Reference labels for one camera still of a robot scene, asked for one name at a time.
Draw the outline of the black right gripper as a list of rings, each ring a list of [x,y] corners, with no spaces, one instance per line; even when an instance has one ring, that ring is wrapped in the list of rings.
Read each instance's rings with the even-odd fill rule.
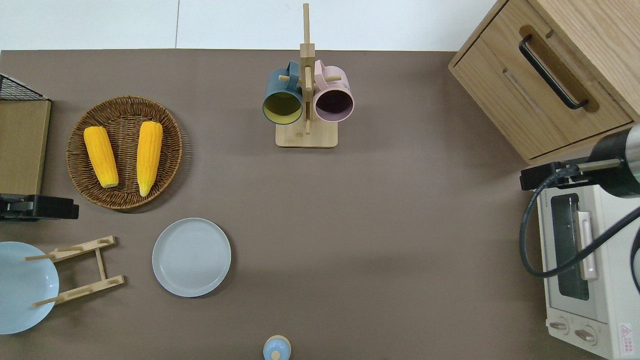
[[[533,167],[526,168],[520,172],[519,186],[522,191],[535,191],[546,178],[557,173],[557,171],[564,169],[567,166],[574,166],[578,164],[575,161],[553,161],[546,164],[541,164]],[[579,173],[571,177],[561,177],[554,182],[551,182],[546,189],[572,189],[578,187],[586,187],[591,185],[591,180],[588,176]]]

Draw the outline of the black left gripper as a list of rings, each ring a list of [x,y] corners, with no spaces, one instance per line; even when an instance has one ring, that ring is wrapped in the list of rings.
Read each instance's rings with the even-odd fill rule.
[[[79,205],[73,199],[42,194],[1,194],[1,221],[77,220]]]

